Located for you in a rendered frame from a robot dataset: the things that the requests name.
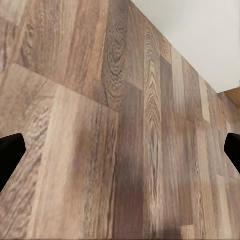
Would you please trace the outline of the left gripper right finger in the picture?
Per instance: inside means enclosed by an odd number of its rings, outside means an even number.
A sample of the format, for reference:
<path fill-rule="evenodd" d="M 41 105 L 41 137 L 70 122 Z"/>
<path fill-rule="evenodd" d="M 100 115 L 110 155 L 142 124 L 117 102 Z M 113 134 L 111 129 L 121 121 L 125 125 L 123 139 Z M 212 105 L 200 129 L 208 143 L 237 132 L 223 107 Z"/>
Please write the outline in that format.
<path fill-rule="evenodd" d="M 240 135 L 229 133 L 225 141 L 224 150 L 240 173 Z"/>

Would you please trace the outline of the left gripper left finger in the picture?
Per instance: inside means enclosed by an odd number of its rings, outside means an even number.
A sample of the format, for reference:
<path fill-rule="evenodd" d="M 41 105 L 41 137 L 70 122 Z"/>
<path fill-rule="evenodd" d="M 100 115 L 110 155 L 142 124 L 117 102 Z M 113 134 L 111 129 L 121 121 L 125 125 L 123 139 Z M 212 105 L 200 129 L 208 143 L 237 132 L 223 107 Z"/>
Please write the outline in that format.
<path fill-rule="evenodd" d="M 26 152 L 22 133 L 0 138 L 0 193 Z"/>

